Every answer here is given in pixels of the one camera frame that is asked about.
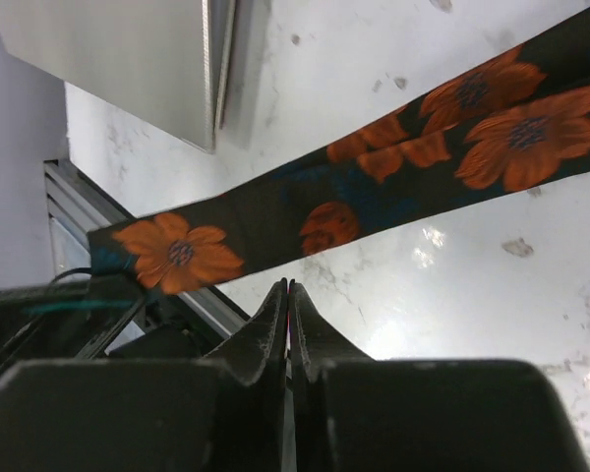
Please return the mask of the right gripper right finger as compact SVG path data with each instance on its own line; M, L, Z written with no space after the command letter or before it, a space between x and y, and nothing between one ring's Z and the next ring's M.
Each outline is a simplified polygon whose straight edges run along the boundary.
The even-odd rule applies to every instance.
M561 400L518 360L377 361L289 287L301 471L586 471Z

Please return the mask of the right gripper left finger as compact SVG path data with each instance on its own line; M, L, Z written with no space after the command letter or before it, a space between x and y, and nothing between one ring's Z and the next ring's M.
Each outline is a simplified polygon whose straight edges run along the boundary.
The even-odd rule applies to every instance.
M0 377L0 471L277 471L287 287L193 360L30 360Z

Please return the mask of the black orange floral tie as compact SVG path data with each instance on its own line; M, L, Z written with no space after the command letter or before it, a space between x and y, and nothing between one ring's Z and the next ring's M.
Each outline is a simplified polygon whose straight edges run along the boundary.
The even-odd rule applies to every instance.
M91 271L165 295L590 172L590 7L217 197L88 235Z

